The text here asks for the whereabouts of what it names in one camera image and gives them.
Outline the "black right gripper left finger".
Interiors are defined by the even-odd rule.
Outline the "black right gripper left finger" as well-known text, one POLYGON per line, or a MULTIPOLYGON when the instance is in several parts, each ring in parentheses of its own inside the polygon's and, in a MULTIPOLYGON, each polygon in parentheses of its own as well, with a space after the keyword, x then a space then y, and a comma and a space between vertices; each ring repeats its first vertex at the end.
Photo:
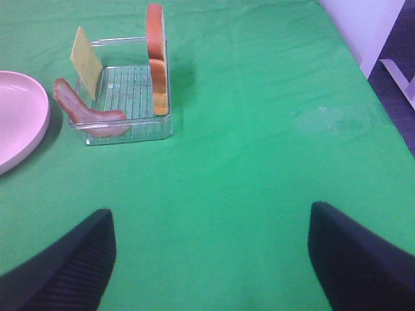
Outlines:
POLYGON ((116 254, 113 214, 98 209, 1 276, 1 309, 97 310, 116 254))

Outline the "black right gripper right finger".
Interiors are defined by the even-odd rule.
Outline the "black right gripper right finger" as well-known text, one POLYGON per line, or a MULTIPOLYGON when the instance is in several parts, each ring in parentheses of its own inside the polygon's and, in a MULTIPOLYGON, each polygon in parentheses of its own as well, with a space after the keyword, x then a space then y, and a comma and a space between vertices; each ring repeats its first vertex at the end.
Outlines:
POLYGON ((333 310, 414 309, 414 255, 334 206, 312 204, 307 247, 333 310))

